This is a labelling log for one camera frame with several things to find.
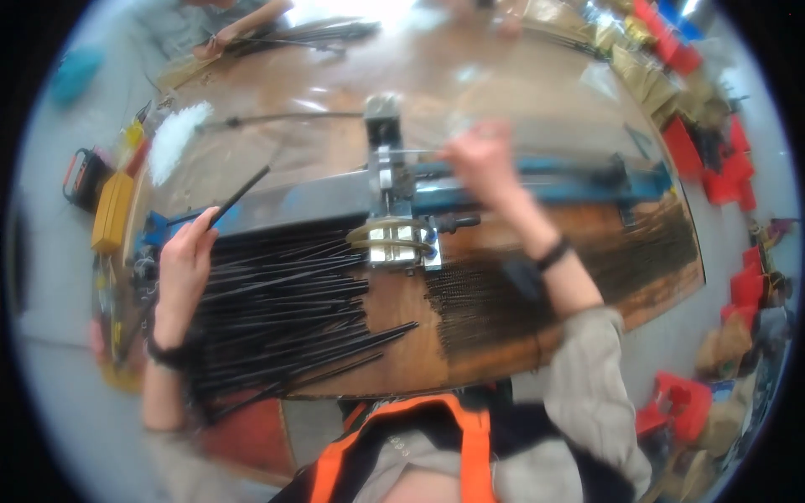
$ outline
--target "pile of black chopsticks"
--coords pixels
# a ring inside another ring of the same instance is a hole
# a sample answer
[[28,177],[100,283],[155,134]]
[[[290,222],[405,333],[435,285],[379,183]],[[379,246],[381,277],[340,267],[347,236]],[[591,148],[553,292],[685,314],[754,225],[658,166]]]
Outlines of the pile of black chopsticks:
[[[371,333],[362,300],[369,281],[355,279],[365,254],[345,241],[356,225],[220,237],[192,322],[188,369],[195,404],[214,423],[249,403],[283,396],[377,360],[373,353],[300,380],[325,365],[396,340],[416,322]],[[243,390],[255,395],[211,410]]]

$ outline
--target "hand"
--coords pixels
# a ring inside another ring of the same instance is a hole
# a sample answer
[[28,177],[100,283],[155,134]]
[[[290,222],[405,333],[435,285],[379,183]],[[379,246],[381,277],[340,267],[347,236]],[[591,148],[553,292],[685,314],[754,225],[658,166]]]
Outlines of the hand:
[[208,227],[217,211],[218,207],[204,210],[192,223],[183,225],[162,248],[154,328],[154,338],[161,349],[182,344],[207,286],[209,254],[218,237],[218,230]]
[[438,157],[452,164],[461,183],[493,211],[506,212],[525,193],[512,164],[508,121],[478,122],[448,141]]
[[216,33],[213,41],[215,42],[215,45],[223,51],[224,47],[230,45],[238,35],[240,35],[240,31],[234,25],[230,24]]
[[497,36],[502,39],[519,39],[522,35],[522,21],[513,14],[506,14],[497,25]]
[[473,16],[475,11],[471,0],[439,0],[439,3],[458,21],[466,21]]

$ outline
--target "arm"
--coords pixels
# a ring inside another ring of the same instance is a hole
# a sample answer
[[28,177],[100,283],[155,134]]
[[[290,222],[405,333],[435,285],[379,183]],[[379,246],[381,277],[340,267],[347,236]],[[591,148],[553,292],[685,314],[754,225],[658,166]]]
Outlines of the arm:
[[224,50],[238,36],[243,35],[254,28],[271,23],[292,9],[294,3],[291,0],[270,0],[266,5],[260,7],[255,12],[243,16],[238,21],[221,29],[213,39],[213,45],[217,52]]
[[[163,247],[159,259],[159,303],[154,343],[176,348],[207,285],[210,250],[218,236],[207,230],[218,208],[208,208],[186,224]],[[238,487],[221,468],[206,459],[185,431],[182,376],[148,361],[142,384],[142,424],[156,472],[176,503],[242,501]]]
[[[526,253],[539,260],[560,235],[520,187],[510,137],[507,123],[482,122],[449,142],[441,156],[480,202],[514,228]],[[575,444],[631,480],[640,496],[648,489],[651,467],[638,448],[634,407],[621,377],[623,319],[604,307],[575,253],[565,254],[543,279],[556,314],[565,320],[563,343],[548,370],[548,417]]]
[[[546,213],[520,186],[511,159],[507,122],[482,122],[454,138],[442,152],[464,186],[487,208],[509,223],[529,257],[539,260],[561,236]],[[568,252],[543,275],[551,304],[564,319],[604,301],[575,253]]]

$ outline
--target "gray shirt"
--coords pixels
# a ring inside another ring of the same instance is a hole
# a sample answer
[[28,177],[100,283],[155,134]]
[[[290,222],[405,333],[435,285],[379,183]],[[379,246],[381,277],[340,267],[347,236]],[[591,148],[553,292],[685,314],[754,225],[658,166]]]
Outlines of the gray shirt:
[[[651,466],[638,448],[634,407],[621,378],[617,311],[595,308],[564,323],[562,347],[549,367],[544,398],[551,421],[577,446],[617,469],[636,496],[647,489]],[[176,503],[244,501],[222,469],[181,434],[147,433],[147,443]],[[380,501],[409,467],[458,477],[460,455],[439,451],[420,431],[390,437],[355,503]],[[542,442],[489,464],[499,501],[582,503],[581,477],[563,439]]]

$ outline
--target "sleeve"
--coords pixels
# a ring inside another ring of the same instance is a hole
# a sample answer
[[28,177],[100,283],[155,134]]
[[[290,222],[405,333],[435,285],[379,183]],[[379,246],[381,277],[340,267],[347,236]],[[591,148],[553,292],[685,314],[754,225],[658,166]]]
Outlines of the sleeve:
[[146,431],[156,472],[174,503],[246,502],[237,482],[207,459],[187,432]]
[[544,403],[551,421],[576,445],[615,467],[640,497],[651,466],[638,447],[634,406],[621,377],[623,319],[593,308],[568,319],[548,371]]

